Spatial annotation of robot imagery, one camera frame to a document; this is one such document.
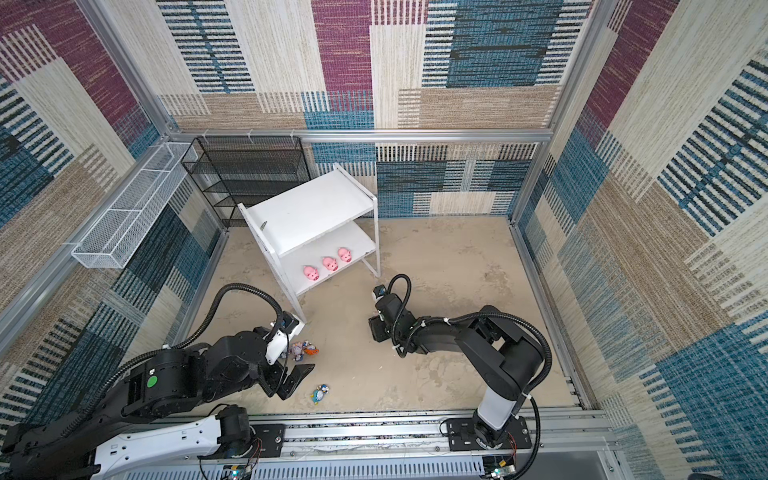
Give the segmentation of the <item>teal hooded Doraemon figure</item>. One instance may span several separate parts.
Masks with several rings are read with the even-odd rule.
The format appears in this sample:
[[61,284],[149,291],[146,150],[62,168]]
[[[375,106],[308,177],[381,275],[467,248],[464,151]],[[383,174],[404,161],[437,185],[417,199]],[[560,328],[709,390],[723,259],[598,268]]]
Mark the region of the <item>teal hooded Doraemon figure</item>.
[[319,385],[312,393],[311,399],[314,404],[318,404],[321,402],[324,397],[328,394],[330,388],[327,384],[321,384]]

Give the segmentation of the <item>orange crab Doraemon figure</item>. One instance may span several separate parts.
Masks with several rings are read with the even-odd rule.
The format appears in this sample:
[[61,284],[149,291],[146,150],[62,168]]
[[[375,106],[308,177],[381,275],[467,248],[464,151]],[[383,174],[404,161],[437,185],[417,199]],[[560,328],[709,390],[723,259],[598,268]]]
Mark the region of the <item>orange crab Doraemon figure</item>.
[[316,355],[319,352],[319,349],[311,342],[304,341],[302,343],[302,352],[304,355],[312,356],[312,355]]

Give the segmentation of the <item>pink rubber pig toy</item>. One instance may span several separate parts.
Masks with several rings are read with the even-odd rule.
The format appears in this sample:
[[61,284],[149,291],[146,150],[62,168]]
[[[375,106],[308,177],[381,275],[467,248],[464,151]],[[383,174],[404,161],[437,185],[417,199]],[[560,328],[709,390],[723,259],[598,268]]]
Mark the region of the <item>pink rubber pig toy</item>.
[[306,265],[303,267],[303,275],[311,282],[318,281],[320,278],[319,270],[311,265]]
[[344,263],[350,263],[352,261],[352,252],[346,247],[341,247],[337,251],[337,255]]
[[322,264],[329,272],[336,272],[339,269],[338,260],[335,257],[325,256],[322,258]]

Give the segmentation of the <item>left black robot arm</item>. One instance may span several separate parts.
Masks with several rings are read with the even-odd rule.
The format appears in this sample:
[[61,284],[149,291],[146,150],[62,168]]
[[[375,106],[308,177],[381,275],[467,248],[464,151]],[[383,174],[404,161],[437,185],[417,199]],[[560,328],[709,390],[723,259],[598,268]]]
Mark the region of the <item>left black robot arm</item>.
[[[231,291],[265,301],[274,321],[212,344],[201,341]],[[187,339],[125,362],[89,402],[53,422],[12,426],[1,448],[10,461],[8,478],[107,479],[177,456],[217,458],[263,447],[246,409],[221,400],[253,386],[288,399],[314,368],[289,370],[279,361],[303,327],[266,292],[225,285]]]

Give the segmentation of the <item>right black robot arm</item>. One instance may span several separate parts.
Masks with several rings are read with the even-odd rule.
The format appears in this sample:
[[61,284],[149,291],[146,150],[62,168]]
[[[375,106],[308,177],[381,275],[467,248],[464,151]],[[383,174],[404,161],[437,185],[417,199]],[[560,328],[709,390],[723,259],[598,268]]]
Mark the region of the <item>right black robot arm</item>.
[[407,309],[411,292],[405,274],[373,289],[377,314],[368,320],[373,339],[389,341],[402,359],[435,352],[463,354],[486,384],[474,414],[476,432],[486,437],[500,433],[551,371],[553,356],[545,335],[491,305],[453,318],[417,318]]

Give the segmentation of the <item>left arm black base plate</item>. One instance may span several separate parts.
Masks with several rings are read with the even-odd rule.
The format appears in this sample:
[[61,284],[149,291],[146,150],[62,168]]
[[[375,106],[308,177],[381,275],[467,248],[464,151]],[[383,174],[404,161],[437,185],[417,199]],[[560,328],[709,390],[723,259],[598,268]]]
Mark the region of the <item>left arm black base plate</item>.
[[277,458],[283,448],[285,424],[249,425],[245,430],[235,431],[226,427],[223,440],[218,440],[217,449],[201,460],[253,461],[257,458]]

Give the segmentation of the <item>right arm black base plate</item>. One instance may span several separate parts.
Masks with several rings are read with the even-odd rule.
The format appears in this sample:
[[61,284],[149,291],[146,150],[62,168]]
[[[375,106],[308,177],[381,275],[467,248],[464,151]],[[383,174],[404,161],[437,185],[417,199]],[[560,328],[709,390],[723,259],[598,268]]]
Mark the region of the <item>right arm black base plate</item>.
[[533,442],[526,420],[510,417],[500,430],[494,430],[479,417],[448,418],[439,430],[448,439],[451,451],[531,449]]

